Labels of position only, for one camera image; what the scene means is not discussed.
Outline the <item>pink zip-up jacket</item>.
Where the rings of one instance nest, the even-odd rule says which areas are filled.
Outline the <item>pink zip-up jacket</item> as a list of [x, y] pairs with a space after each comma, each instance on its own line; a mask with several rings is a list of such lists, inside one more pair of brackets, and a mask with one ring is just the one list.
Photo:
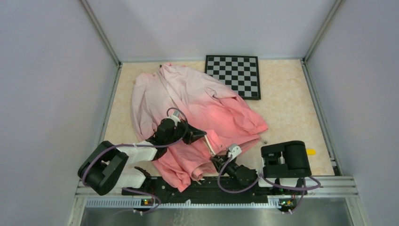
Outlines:
[[137, 139], [149, 138], [171, 107], [178, 108], [191, 126], [207, 134], [190, 145], [180, 142], [170, 146], [153, 162], [163, 179], [180, 192], [205, 173], [216, 172], [210, 161], [212, 155], [232, 144], [246, 152], [268, 129], [263, 117], [222, 82], [186, 66], [164, 64], [154, 73], [136, 77], [131, 119]]

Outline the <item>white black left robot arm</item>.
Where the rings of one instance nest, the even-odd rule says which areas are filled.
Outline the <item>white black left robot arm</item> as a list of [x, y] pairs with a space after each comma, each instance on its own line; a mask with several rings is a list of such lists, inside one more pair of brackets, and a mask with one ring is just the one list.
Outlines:
[[84, 186], [98, 195], [105, 195], [116, 186], [126, 164], [157, 160], [170, 146], [181, 142], [190, 145], [205, 135], [205, 131], [191, 126], [188, 121], [169, 116], [161, 120], [148, 139], [138, 144], [101, 142], [78, 169], [78, 177]]

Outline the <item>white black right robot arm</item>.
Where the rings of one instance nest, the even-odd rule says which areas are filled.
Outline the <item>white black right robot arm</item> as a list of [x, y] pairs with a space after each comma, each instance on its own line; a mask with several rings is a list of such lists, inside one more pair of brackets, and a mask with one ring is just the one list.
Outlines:
[[[255, 185], [259, 187], [275, 187], [282, 194], [291, 191], [309, 191], [321, 186], [306, 187], [298, 185], [299, 179], [311, 178], [312, 172], [308, 159], [305, 143], [302, 141], [289, 141], [261, 148], [262, 168], [258, 172], [244, 165], [238, 165], [236, 158], [242, 149], [233, 144], [227, 148], [226, 154], [211, 157], [215, 169], [219, 173], [217, 183], [223, 191], [235, 194], [244, 192]], [[227, 174], [234, 179], [242, 190], [230, 191], [222, 187], [221, 177]]]

